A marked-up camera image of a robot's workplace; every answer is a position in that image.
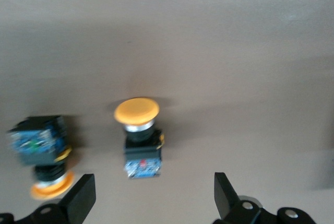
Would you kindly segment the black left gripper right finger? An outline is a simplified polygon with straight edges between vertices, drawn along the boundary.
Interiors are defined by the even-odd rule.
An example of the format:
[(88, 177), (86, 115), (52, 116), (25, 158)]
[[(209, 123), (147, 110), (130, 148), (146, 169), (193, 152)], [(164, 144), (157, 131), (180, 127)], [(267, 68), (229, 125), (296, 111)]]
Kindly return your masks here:
[(220, 215), (214, 223), (315, 223), (301, 209), (282, 207), (272, 214), (257, 199), (237, 195), (223, 172), (214, 174), (214, 201)]

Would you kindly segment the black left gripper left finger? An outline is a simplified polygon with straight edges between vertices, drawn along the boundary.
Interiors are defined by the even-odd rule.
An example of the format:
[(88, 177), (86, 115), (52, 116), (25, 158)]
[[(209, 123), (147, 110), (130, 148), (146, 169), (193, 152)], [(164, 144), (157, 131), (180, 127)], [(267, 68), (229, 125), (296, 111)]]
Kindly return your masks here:
[(95, 176), (84, 174), (57, 204), (43, 205), (20, 220), (11, 213), (1, 213), (1, 223), (83, 223), (95, 202)]

